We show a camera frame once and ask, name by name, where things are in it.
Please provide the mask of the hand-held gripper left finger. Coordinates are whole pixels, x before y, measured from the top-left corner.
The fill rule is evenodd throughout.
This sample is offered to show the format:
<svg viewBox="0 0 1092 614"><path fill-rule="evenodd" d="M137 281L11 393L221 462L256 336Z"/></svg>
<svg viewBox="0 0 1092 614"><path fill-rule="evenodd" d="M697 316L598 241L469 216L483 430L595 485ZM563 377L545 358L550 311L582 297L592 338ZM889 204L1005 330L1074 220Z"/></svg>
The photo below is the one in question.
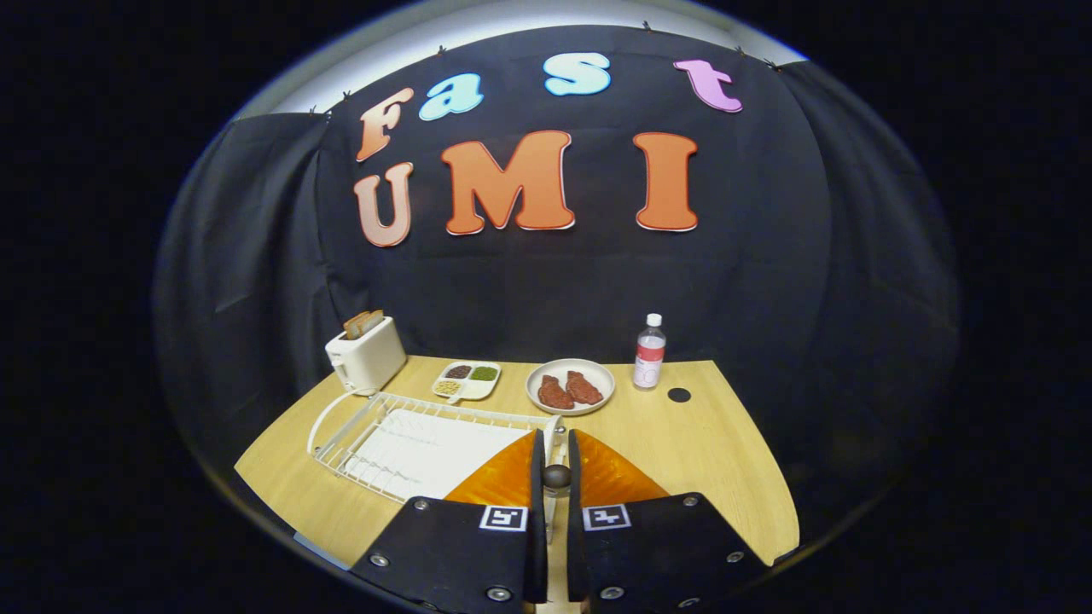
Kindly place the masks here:
<svg viewBox="0 0 1092 614"><path fill-rule="evenodd" d="M351 574L441 613L524 613L549 583L543 433L494 454L444 499L414 496Z"/></svg>

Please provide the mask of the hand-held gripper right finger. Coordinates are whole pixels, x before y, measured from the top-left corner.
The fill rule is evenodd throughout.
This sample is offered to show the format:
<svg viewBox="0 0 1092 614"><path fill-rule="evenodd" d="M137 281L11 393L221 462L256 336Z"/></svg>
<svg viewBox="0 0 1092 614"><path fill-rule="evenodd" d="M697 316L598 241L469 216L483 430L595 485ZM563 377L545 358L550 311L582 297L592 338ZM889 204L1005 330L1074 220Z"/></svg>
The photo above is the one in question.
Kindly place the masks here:
<svg viewBox="0 0 1092 614"><path fill-rule="evenodd" d="M585 613L711 613L767 576L705 494L668 494L586 432L568 450L568 595Z"/></svg>

